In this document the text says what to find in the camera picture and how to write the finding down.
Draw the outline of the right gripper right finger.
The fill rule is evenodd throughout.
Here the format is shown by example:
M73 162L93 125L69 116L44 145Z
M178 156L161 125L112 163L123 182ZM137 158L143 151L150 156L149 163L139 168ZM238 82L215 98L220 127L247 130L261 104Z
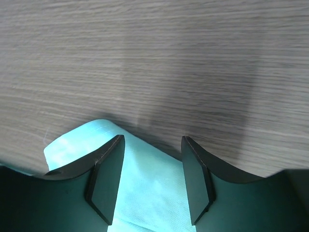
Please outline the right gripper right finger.
M192 138L181 142L191 222L198 232L306 232L309 172L285 169L269 177L241 170Z

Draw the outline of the teal t shirt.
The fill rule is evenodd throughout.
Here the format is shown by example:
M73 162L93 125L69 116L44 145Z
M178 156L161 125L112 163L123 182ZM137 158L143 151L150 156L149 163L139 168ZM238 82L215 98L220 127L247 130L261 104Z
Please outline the teal t shirt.
M108 142L125 138L125 155L111 232L193 232L180 161L106 119L85 123L45 149L49 170Z

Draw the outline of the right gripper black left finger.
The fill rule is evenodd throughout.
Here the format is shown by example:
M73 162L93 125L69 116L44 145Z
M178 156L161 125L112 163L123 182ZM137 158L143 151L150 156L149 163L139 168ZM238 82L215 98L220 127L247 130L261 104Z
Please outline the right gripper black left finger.
M105 232L112 224L125 152L117 135L45 175L0 168L3 232Z

